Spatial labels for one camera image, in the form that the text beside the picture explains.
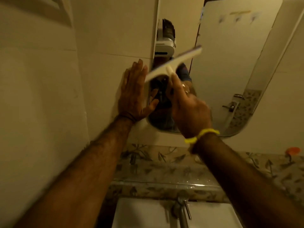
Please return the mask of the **white window squeegee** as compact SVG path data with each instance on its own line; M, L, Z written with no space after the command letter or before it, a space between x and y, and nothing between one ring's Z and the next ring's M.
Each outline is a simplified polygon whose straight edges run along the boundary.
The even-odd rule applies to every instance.
M152 79L158 77L158 76L168 76L171 77L173 73L176 73L176 69L178 66L182 63L184 63L186 60L191 59L199 54L201 54L203 48L201 45L194 47L193 49L190 49L188 51L185 51L184 53L180 54L179 56L173 58L172 60L169 60L168 62L164 63L161 66L158 66L157 68L150 71L146 78L145 83L150 82Z

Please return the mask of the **person's right hand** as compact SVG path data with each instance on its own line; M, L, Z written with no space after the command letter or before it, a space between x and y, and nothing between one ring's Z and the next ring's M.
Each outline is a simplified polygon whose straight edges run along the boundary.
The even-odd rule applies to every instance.
M207 104L191 93L186 93L177 74L170 82L174 88L172 118L185 139L197 136L201 130L212 128L211 112Z

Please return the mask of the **wall mirror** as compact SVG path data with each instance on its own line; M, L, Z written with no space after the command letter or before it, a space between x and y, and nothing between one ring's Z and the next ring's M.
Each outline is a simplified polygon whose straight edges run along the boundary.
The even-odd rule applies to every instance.
M176 73L209 105L220 135L234 136L252 117L303 15L304 0L158 0L152 70L201 45L201 54ZM160 101L149 122L179 133L166 96L168 80L163 75L148 82Z

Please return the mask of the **chrome faucet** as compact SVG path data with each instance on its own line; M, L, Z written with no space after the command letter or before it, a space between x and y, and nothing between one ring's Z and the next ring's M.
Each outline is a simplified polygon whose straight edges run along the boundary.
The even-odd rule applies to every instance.
M192 220L188 200L178 197L171 209L172 216L179 220L180 228L189 228L188 220Z

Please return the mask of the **floral tiled ledge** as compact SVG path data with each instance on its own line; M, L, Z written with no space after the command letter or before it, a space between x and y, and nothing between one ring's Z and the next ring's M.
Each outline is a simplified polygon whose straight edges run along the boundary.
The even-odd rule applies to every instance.
M304 206L304 154L238 154ZM187 148L128 144L105 201L114 204L120 197L175 199L180 191L186 191L192 201L230 202L207 166Z

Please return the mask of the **person's left forearm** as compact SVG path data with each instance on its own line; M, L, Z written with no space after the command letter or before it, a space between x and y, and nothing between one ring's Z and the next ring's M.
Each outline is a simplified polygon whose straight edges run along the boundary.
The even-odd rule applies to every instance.
M133 125L117 116L13 228L93 228Z

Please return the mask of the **person's right forearm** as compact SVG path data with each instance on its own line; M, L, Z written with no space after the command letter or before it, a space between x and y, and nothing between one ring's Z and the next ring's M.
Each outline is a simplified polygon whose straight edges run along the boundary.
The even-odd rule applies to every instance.
M193 151L214 175L246 228L304 228L304 207L217 135L203 135Z

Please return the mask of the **yellow wristband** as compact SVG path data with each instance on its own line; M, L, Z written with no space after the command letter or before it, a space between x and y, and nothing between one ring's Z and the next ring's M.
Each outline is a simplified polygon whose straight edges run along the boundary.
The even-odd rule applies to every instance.
M198 142L198 140L199 140L202 136L204 136L204 135L206 135L206 134L209 134L209 133L211 133L211 134L216 134L216 135L220 135L220 132L219 132L218 130L215 130L215 129L212 129L212 128L207 128L207 129L201 130L200 133L199 133L197 136L192 137L192 138L187 138L187 139L185 139L184 142L185 142L186 144L189 144L189 145L194 145L194 144L196 144L196 143Z

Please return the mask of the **white sink basin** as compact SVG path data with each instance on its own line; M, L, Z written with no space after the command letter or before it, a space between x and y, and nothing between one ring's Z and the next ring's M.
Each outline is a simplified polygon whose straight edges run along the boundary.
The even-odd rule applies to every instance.
M171 208L174 201L120 198L112 228L180 228ZM188 228L243 228L231 204L188 202Z

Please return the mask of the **small orange object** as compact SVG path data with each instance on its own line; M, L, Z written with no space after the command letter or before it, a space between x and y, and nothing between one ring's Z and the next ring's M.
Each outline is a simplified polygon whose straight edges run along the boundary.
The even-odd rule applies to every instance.
M289 156L297 156L301 152L301 149L299 147L290 147L285 151L286 155Z

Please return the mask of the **person's left hand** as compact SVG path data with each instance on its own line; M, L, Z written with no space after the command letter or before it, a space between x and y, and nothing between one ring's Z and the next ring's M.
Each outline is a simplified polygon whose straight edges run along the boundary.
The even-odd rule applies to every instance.
M147 116L142 115L144 89L135 90L135 65L137 62L133 62L130 69L130 76L127 83L126 90L122 93L122 85L120 91L120 98L118 100L118 113L119 117L126 118L131 121L132 124L146 118ZM148 68L143 65L143 88L145 84L145 78L148 73Z

